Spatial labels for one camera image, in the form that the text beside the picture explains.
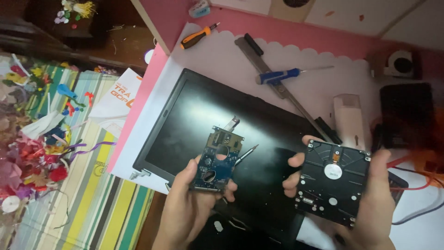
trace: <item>orange screwdriver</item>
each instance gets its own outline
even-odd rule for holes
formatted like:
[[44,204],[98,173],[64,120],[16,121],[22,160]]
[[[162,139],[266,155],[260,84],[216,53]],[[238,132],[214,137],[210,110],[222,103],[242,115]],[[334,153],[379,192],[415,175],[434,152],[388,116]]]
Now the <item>orange screwdriver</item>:
[[210,35],[211,31],[215,29],[220,23],[213,24],[212,26],[206,26],[203,30],[193,33],[187,36],[185,39],[180,42],[180,47],[182,49],[191,48],[196,43],[198,43],[204,36]]

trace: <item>hand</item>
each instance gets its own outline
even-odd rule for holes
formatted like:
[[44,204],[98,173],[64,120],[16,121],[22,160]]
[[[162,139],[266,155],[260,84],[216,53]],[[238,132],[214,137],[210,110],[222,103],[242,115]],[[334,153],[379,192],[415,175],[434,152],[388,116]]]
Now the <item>hand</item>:
[[[174,179],[165,201],[159,231],[152,249],[185,249],[202,230],[216,200],[222,198],[222,194],[219,193],[189,191],[199,160],[200,155],[196,159],[191,159],[186,168]],[[228,201],[234,201],[233,192],[237,188],[238,186],[230,179],[224,193]]]
[[[322,141],[312,136],[304,136],[302,142],[307,145],[309,140]],[[305,154],[297,153],[288,160],[292,167],[298,167],[304,162]],[[395,210],[395,201],[390,193],[389,172],[387,161],[390,151],[379,150],[372,155],[369,168],[367,188],[361,202],[353,230],[335,224],[348,247],[352,249],[395,249],[389,238],[392,226],[392,217]],[[283,181],[284,193],[293,198],[296,196],[296,184],[301,173],[298,171]]]

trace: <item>black external hard drive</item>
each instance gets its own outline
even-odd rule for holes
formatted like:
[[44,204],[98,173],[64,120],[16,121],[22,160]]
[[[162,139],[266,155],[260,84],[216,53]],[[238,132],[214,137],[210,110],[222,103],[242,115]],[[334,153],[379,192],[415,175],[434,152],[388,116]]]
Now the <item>black external hard drive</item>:
[[310,140],[295,207],[353,227],[367,184],[370,152]]

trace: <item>blue circuit board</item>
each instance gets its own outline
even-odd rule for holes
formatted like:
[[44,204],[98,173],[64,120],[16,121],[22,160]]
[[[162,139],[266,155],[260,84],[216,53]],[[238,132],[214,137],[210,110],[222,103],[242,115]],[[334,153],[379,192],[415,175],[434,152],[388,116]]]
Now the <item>blue circuit board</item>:
[[198,163],[195,190],[223,192],[242,148],[243,137],[214,126]]

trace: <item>screwdriver handle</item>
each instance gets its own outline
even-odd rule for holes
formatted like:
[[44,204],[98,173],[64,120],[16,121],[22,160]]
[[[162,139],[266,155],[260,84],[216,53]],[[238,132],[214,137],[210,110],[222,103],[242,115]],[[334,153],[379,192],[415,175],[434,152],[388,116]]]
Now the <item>screwdriver handle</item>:
[[204,36],[210,35],[211,29],[207,26],[203,28],[203,30],[193,33],[189,36],[187,36],[185,39],[183,39],[180,42],[180,47],[182,49],[191,48],[192,46],[196,45]]
[[290,77],[297,77],[301,73],[301,70],[298,68],[290,69],[290,70],[284,70],[284,71],[275,71],[275,72],[269,72],[260,74],[256,77],[256,83],[259,85],[262,84],[271,84],[276,83],[278,81],[290,78]]

